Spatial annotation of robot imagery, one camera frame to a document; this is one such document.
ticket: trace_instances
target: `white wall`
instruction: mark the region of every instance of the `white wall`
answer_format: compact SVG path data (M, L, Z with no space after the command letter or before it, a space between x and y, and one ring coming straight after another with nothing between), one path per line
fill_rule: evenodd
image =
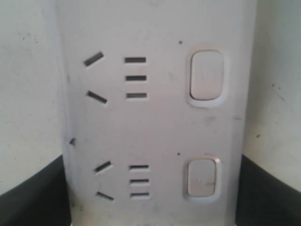
M0 194L62 151L52 1L0 2ZM258 1L244 153L301 191L301 1Z

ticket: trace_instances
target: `white switch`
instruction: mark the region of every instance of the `white switch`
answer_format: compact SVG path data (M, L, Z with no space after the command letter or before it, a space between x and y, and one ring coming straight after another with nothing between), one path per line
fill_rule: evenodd
M190 94L196 100L220 96L223 85L224 59L216 50L196 52L191 59Z
M188 195L208 197L214 194L216 165L210 159L192 160L188 165Z

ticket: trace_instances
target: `horizontal socket slot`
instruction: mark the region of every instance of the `horizontal socket slot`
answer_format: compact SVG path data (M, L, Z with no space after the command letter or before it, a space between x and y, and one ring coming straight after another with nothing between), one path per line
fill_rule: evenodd
M127 93L127 99L147 98L147 93Z
M100 173L103 173L105 171L107 171L108 169L112 168L113 165L110 161L96 167L93 171L96 173L96 174L100 174Z
M96 93L93 93L91 91L88 91L87 92L87 96L90 97L90 98L93 98L95 100L98 100L99 102L103 103L103 104L106 104L108 102L107 99L97 95Z
M103 199L109 200L109 201L113 201L114 198L111 196L108 196L107 194L101 193L101 192L97 192L96 196L101 197Z
M125 64L132 64L132 63L146 63L146 57L125 57L124 58Z
M130 172L149 172L150 167L148 165L130 165Z
M146 81L146 75L126 75L126 81Z
M149 179L132 179L130 180L130 186L149 186Z
M96 61L100 60L103 57L104 57L104 55L103 55L102 52L96 53L94 56L92 56L89 59L85 60L84 64L85 64L86 67L88 67L88 66L95 63Z
M134 200L145 200L145 199L150 199L150 193L145 192L145 193L131 193L130 198Z

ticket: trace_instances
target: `black speck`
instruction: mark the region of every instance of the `black speck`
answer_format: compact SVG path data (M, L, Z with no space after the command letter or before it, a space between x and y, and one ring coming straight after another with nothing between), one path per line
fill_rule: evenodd
M69 144L72 145L72 146L75 146L75 142L76 142L76 139L75 139L75 138L72 138L72 139L69 141Z

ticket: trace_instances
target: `white faceplate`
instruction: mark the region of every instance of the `white faceplate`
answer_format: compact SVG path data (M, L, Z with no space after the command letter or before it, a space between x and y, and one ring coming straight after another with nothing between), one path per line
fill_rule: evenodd
M74 138L64 151L73 225L233 226L256 1L57 6ZM212 64L218 70L204 68L205 79L222 71L214 99L191 95L200 51L223 58ZM209 197L188 195L197 159L216 167Z

